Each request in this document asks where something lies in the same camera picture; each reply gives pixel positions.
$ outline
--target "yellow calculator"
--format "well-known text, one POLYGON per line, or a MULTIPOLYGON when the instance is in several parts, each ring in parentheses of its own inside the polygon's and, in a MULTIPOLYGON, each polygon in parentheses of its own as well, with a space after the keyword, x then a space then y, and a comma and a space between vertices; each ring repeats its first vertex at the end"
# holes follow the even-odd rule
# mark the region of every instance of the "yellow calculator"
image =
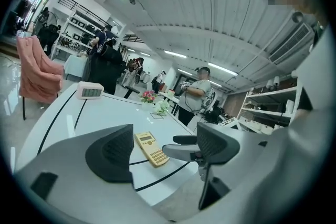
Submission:
POLYGON ((135 138, 147 159, 155 167, 161 166, 169 160, 169 157, 163 154, 162 150, 157 145, 154 136, 150 132, 135 134, 135 138))

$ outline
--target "fluorescent light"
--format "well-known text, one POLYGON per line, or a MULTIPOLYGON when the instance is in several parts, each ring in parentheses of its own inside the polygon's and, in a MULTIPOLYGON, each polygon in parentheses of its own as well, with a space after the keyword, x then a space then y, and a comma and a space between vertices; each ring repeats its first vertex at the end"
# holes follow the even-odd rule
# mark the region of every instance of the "fluorescent light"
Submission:
POLYGON ((171 54, 171 55, 179 56, 179 57, 182 57, 182 58, 187 58, 186 55, 176 54, 176 53, 171 52, 171 51, 167 51, 167 50, 165 50, 164 52, 165 52, 166 54, 171 54))
POLYGON ((228 70, 228 69, 226 69, 224 67, 220 67, 220 66, 214 65, 213 63, 209 63, 209 66, 218 68, 218 69, 220 69, 222 71, 225 71, 225 72, 228 72, 228 73, 230 73, 230 74, 232 74, 234 76, 238 75, 236 72, 230 71, 230 70, 228 70))
POLYGON ((209 82, 212 83, 212 84, 214 84, 214 85, 217 85, 218 87, 221 87, 221 86, 222 86, 222 85, 219 85, 218 83, 213 82, 213 81, 211 81, 211 80, 209 80, 209 82))
POLYGON ((193 75, 193 74, 190 74, 190 73, 188 73, 188 72, 186 72, 186 71, 183 71, 183 70, 181 70, 181 69, 178 69, 178 71, 183 72, 183 73, 186 73, 186 74, 188 74, 188 75, 190 75, 190 76, 193 75))

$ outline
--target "white ceiling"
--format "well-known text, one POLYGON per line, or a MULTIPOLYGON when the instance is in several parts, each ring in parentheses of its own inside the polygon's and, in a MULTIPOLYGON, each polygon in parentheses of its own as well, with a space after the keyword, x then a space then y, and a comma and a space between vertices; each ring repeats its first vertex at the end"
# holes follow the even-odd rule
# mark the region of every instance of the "white ceiling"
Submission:
MULTIPOLYGON (((212 68, 212 80, 237 91, 288 74, 308 53, 311 41, 286 63, 276 66, 269 53, 295 28, 291 8, 266 0, 95 0, 127 23, 162 58, 195 73, 210 61, 239 75, 212 68), (170 50, 187 55, 172 57, 170 50)), ((306 18, 313 24, 311 16, 306 18)))

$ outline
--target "white digital clock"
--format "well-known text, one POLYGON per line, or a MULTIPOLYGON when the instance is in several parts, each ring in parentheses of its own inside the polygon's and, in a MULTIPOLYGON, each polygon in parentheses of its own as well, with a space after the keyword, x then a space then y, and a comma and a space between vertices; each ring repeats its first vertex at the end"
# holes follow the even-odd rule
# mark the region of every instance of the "white digital clock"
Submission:
POLYGON ((99 83, 80 81, 77 85, 76 97, 78 99, 98 99, 104 92, 99 83))

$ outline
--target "floor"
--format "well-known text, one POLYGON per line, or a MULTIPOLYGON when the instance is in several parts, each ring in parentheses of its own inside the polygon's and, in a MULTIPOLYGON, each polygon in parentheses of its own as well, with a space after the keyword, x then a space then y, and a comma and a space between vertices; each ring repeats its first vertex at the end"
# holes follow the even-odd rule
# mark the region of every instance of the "floor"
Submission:
MULTIPOLYGON (((20 74, 20 61, 0 53, 0 138, 2 152, 8 164, 10 163, 11 149, 12 151, 15 150, 17 157, 34 124, 49 107, 47 104, 26 99, 26 120, 23 120, 22 97, 18 94, 20 74)), ((71 75, 69 75, 66 80, 64 76, 64 85, 59 95, 79 80, 80 78, 71 75)), ((137 84, 135 88, 140 92, 146 90, 146 86, 142 82, 137 84)), ((127 89, 117 84, 115 92, 116 96, 124 97, 127 89)), ((129 99, 134 101, 139 100, 136 93, 132 93, 129 99)), ((189 129, 194 131, 200 119, 199 116, 195 116, 188 125, 189 129)), ((173 195, 155 205, 153 208, 168 220, 179 221, 186 219, 198 212, 198 201, 202 189, 203 182, 197 173, 173 195)))

